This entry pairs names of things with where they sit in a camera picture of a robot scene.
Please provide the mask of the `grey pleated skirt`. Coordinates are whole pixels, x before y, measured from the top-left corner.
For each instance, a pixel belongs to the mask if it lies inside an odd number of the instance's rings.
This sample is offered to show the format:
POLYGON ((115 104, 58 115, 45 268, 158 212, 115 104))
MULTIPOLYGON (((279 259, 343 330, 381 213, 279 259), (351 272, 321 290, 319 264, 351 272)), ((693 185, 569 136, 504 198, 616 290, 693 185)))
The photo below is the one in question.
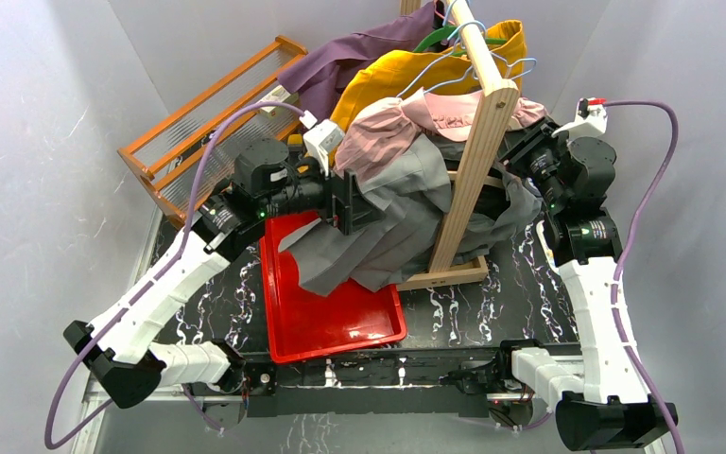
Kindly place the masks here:
MULTIPOLYGON (((320 296, 349 279, 377 291, 426 271, 443 217, 452 201, 444 169, 459 162, 464 146, 439 136, 419 135, 385 170, 362 184, 365 199, 382 210, 382 219, 344 235, 316 219, 284 237, 281 253, 290 253, 299 285, 320 296)), ((478 198, 454 257, 456 264, 489 253, 498 242, 523 231, 541 211, 540 198, 522 180, 494 163, 499 188, 485 187, 478 198)))

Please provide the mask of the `pink ruffled garment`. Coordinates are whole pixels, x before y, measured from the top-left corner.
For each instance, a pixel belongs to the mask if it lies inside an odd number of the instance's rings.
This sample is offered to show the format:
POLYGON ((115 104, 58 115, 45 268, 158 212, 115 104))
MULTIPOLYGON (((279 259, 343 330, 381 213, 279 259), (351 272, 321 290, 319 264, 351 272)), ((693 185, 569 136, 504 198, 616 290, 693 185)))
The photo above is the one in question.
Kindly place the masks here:
POLYGON ((480 91, 452 96, 420 89, 405 99, 379 99, 349 125, 335 151, 334 171, 342 176, 349 170, 365 182, 407 151, 422 132, 464 142, 481 98, 480 91))

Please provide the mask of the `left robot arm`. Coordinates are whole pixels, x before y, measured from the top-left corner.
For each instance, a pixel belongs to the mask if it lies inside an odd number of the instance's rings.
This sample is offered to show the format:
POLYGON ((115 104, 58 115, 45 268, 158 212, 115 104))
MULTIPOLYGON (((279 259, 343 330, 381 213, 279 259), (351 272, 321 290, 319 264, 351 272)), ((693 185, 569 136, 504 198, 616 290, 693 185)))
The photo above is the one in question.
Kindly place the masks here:
POLYGON ((160 387, 204 383, 221 393, 242 390, 246 361, 226 341, 155 339, 197 290, 265 235, 269 219, 310 212, 346 236, 384 216, 365 199, 353 172, 325 176, 317 159, 296 159, 282 142, 253 142, 137 285, 92 321, 71 322, 64 338, 120 409, 160 387))

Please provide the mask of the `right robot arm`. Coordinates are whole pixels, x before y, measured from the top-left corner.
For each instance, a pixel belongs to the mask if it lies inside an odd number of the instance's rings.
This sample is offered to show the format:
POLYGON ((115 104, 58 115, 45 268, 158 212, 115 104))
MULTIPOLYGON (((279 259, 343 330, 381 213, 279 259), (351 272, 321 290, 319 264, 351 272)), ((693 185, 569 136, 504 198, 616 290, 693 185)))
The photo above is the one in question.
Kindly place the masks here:
POLYGON ((603 205, 615 176, 614 149, 594 137, 570 139, 549 118, 512 132, 506 144, 507 170, 543 197, 541 239, 571 302, 582 369, 571 371, 537 342, 504 342, 496 383, 508 392, 528 385, 572 451, 664 452, 677 411, 640 371, 616 273, 621 240, 603 205))

